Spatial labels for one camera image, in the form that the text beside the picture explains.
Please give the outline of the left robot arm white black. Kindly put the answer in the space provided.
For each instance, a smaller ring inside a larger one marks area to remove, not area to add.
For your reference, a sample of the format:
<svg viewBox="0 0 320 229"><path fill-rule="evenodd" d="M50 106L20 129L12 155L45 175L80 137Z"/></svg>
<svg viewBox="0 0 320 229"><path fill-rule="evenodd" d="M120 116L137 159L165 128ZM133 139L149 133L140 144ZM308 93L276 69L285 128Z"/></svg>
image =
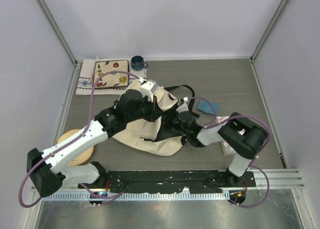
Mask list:
<svg viewBox="0 0 320 229"><path fill-rule="evenodd" d="M44 198L58 191L67 181L62 172L67 164L92 146L106 141L140 119L156 118L156 96L150 91L129 89L114 105L103 109L86 127L69 139L43 151L27 154L27 175Z"/></svg>

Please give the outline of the cream canvas backpack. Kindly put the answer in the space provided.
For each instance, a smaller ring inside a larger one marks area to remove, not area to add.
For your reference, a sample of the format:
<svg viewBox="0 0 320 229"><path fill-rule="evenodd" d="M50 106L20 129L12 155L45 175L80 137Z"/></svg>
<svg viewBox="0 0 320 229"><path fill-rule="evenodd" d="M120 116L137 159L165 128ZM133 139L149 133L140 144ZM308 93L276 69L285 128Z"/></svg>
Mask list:
<svg viewBox="0 0 320 229"><path fill-rule="evenodd" d="M134 80L125 92L128 90L139 91L143 82L144 81ZM185 143L188 143L182 133L163 125L164 114L170 111L176 111L178 108L178 98L161 86L158 86L154 95L157 98L157 104L160 108L160 118L156 121L146 121L144 119L132 121L127 124L125 130L115 134L112 138L136 150L158 156L172 156L178 152ZM197 120L198 115L192 112L189 105L190 102L189 100L188 106L190 112Z"/></svg>

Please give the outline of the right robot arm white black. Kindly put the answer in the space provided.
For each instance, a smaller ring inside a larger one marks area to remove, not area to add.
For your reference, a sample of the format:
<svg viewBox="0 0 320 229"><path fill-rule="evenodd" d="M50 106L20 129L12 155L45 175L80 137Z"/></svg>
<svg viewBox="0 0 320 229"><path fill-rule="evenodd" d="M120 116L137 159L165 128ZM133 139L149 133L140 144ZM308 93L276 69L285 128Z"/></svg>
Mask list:
<svg viewBox="0 0 320 229"><path fill-rule="evenodd" d="M225 172L226 182L233 187L243 182L245 172L271 136L262 120L238 112L214 125L201 126L190 111L172 111L163 115L162 124L177 130L195 148L226 141L235 151Z"/></svg>

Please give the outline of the floral pastel notebook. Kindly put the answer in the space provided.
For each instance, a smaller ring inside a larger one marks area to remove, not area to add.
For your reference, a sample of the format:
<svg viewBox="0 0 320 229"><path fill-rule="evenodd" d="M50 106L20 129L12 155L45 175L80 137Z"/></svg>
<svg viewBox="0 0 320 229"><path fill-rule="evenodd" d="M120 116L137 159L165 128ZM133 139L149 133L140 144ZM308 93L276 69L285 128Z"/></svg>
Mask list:
<svg viewBox="0 0 320 229"><path fill-rule="evenodd" d="M217 116L216 123L220 123L226 120L227 118L229 118L229 116ZM225 156L234 155L236 153L236 151L225 140L221 141L220 143L222 152Z"/></svg>

